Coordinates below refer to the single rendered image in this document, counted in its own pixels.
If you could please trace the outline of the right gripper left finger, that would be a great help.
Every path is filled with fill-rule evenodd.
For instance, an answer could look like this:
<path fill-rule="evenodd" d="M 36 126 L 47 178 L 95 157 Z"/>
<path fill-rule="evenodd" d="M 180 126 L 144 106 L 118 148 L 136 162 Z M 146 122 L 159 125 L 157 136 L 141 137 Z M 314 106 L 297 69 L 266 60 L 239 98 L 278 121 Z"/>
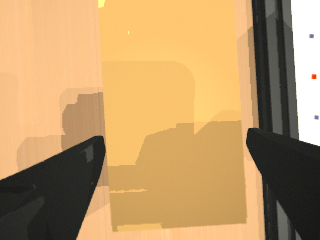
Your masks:
<path fill-rule="evenodd" d="M 0 180 L 0 240 L 77 240 L 106 148 L 94 136 Z"/>

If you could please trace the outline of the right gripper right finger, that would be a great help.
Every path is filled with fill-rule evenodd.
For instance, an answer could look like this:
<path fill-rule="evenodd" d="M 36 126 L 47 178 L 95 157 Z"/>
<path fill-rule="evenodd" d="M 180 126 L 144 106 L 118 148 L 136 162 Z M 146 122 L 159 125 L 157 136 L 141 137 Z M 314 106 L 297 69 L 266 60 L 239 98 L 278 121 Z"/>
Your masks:
<path fill-rule="evenodd" d="M 249 128 L 250 155 L 302 240 L 320 240 L 320 146 Z"/>

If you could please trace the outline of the tan cardboard box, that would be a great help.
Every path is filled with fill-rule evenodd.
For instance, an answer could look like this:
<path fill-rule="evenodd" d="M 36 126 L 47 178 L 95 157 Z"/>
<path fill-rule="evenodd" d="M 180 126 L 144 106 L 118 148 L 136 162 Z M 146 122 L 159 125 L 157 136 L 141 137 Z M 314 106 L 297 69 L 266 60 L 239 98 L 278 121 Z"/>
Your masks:
<path fill-rule="evenodd" d="M 247 224 L 234 0 L 98 0 L 112 232 Z"/>

